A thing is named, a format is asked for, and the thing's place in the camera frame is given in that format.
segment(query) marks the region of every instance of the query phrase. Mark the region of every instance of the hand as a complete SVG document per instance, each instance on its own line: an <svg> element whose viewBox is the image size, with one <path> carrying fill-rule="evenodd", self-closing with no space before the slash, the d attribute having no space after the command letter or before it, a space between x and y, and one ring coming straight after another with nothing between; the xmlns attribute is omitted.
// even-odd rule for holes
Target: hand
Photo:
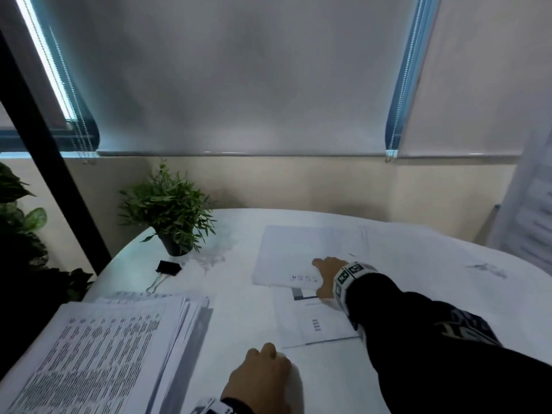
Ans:
<svg viewBox="0 0 552 414"><path fill-rule="evenodd" d="M322 286L316 291L316 296L320 299L333 298L334 296L334 278L341 267L349 264L345 260L339 260L335 257L326 257L324 260L315 258L313 266L316 267L322 275Z"/></svg>
<svg viewBox="0 0 552 414"><path fill-rule="evenodd" d="M272 343L266 343L260 353L249 349L245 361L230 375L220 399L240 400L255 414L288 414L284 389L291 368L291 362L278 356Z"/></svg>

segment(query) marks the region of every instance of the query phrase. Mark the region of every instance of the black sweatshirt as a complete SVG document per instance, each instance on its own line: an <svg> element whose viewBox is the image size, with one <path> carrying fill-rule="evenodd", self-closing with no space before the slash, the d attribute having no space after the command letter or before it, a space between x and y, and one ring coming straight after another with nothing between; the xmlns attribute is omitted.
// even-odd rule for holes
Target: black sweatshirt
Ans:
<svg viewBox="0 0 552 414"><path fill-rule="evenodd" d="M503 348L479 316L402 292L380 273L351 284L347 307L351 321L364 328L393 414L552 412L552 367ZM238 414L251 413L239 401L223 402Z"/></svg>

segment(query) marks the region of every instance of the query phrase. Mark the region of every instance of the white table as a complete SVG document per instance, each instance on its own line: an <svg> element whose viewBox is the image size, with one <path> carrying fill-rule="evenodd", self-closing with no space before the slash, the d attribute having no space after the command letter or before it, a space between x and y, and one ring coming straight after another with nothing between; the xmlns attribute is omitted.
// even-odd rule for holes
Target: white table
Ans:
<svg viewBox="0 0 552 414"><path fill-rule="evenodd" d="M137 236L109 263L85 298L93 301L119 290L143 292L156 278L155 269L161 259L179 262L183 269L175 278L166 279L158 292L202 289L214 296L214 312L186 394L184 414L201 397L220 395L247 349L278 340L269 288L251 283L265 226L353 229L371 223L350 216L265 209L216 210L214 217L218 221L217 235L208 238L200 254L169 258L159 239L140 243L150 229ZM534 304L542 308L541 324L552 323L548 302L552 300L552 279L548 274L508 254L463 241L458 243L483 260L530 279L529 283L539 291ZM540 334L539 340L524 353L552 363L550 351L544 348L552 343L552 329L531 330L530 334ZM515 345L512 348L524 350ZM389 412L379 391L377 374L359 339L316 343L286 349L284 353L299 368L305 413Z"/></svg>

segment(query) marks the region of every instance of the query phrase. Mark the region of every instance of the light strip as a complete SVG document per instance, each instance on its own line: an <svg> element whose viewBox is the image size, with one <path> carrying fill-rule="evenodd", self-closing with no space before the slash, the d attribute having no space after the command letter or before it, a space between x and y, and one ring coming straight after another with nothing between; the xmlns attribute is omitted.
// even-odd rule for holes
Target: light strip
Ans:
<svg viewBox="0 0 552 414"><path fill-rule="evenodd" d="M48 43L43 33L42 26L38 20L38 17L34 11L31 0L16 0L19 11L23 16L25 25L29 29L29 33L34 43L35 48L37 49L40 61L44 67L48 81L52 86L54 95L56 96L57 102L60 106L62 113L64 114L65 120L67 121L76 121L77 115L73 110L72 104L69 101L67 93L63 89L64 84L61 80L61 77L56 67L55 62L53 61L52 54L48 48Z"/></svg>

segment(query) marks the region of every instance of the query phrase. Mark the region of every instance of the blue window frame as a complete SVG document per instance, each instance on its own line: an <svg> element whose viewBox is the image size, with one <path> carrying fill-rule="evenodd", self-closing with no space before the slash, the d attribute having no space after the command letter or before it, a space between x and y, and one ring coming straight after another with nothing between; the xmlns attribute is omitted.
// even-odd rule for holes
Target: blue window frame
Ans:
<svg viewBox="0 0 552 414"><path fill-rule="evenodd" d="M52 115L58 116L57 124L50 130L60 151L95 151L99 145L98 127L71 78L39 0L6 0L1 7L12 18L9 24L12 35L17 34L17 43L12 50L26 51L22 57L30 63L25 64L25 68L32 73L31 80L41 86L38 90L31 87L35 101L40 104L36 97L41 94L48 99L55 98L49 103L57 104L50 105L50 110L43 110L43 115L53 111ZM44 117L47 122L52 121L48 116ZM20 151L26 151L26 148L17 130L0 130L0 152Z"/></svg>
<svg viewBox="0 0 552 414"><path fill-rule="evenodd" d="M440 0L418 0L385 127L386 160L397 158Z"/></svg>

